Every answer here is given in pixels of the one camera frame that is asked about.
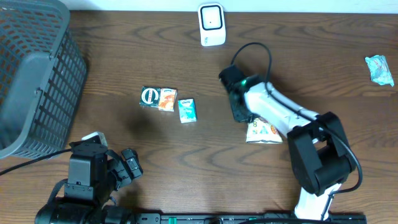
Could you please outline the black healing ointment box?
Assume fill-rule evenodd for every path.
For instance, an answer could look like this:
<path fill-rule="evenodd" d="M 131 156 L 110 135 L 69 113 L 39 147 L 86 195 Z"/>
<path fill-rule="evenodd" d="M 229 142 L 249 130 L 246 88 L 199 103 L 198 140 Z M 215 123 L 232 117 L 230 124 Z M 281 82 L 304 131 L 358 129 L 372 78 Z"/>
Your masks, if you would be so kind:
<path fill-rule="evenodd" d="M 157 108 L 159 106 L 160 91 L 161 89 L 157 87 L 142 87 L 140 106 Z"/>

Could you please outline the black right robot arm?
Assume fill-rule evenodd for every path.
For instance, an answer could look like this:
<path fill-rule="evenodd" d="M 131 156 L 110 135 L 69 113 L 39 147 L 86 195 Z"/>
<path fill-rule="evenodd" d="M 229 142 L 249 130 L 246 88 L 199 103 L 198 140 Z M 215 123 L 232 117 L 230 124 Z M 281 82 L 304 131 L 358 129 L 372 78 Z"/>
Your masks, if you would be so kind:
<path fill-rule="evenodd" d="M 301 186 L 295 216 L 330 221 L 333 197 L 357 168 L 337 115 L 305 109 L 277 91 L 272 83 L 257 75 L 246 77 L 234 65 L 224 69 L 219 79 L 236 121 L 264 118 L 287 138 L 292 170 Z"/>

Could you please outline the orange tissue pack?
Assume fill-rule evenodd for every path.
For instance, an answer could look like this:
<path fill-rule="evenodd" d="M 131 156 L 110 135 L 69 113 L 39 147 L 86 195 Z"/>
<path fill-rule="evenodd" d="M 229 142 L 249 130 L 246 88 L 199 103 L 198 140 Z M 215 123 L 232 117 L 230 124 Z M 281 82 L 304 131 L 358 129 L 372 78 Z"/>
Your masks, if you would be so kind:
<path fill-rule="evenodd" d="M 171 88 L 162 88 L 160 91 L 160 99 L 158 109 L 161 111 L 174 111 L 177 90 Z"/>

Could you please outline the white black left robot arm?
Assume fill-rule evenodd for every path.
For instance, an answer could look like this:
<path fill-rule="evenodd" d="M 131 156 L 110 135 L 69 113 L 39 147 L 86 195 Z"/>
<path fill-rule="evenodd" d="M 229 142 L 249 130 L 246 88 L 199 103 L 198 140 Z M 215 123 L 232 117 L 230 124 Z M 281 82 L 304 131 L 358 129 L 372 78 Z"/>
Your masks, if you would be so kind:
<path fill-rule="evenodd" d="M 68 178 L 56 184 L 34 223 L 135 223 L 132 212 L 106 203 L 113 192 L 142 177 L 137 152 L 127 148 L 119 155 L 98 140 L 70 146 Z"/>

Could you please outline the green soft wipes pack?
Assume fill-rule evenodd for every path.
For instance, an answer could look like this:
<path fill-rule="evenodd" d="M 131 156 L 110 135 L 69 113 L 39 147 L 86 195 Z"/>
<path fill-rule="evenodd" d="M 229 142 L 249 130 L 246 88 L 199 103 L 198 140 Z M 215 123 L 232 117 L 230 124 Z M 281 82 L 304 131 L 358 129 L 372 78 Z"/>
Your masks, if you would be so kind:
<path fill-rule="evenodd" d="M 384 55 L 365 57 L 364 60 L 368 66 L 372 82 L 380 86 L 390 85 L 394 87 L 394 80 Z"/>

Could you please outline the cream wipes pack blue edges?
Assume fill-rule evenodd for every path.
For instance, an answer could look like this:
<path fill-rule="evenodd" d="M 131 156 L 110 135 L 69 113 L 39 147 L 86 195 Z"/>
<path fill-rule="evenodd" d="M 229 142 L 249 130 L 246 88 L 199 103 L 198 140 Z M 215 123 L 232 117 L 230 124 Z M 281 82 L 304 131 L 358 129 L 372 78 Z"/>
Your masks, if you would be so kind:
<path fill-rule="evenodd" d="M 272 124 L 270 124 L 266 119 L 260 117 L 255 118 L 251 123 L 248 123 L 246 142 L 281 144 L 282 138 L 278 130 Z"/>

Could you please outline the teal white Kleenex tissue pack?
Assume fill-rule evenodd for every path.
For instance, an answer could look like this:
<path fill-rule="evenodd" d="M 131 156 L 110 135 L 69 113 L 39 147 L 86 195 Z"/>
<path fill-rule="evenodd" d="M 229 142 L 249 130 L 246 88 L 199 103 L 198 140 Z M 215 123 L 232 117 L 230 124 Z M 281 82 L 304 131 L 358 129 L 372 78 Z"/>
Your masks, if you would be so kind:
<path fill-rule="evenodd" d="M 193 98 L 178 101 L 178 111 L 181 123 L 197 121 L 196 107 Z"/>

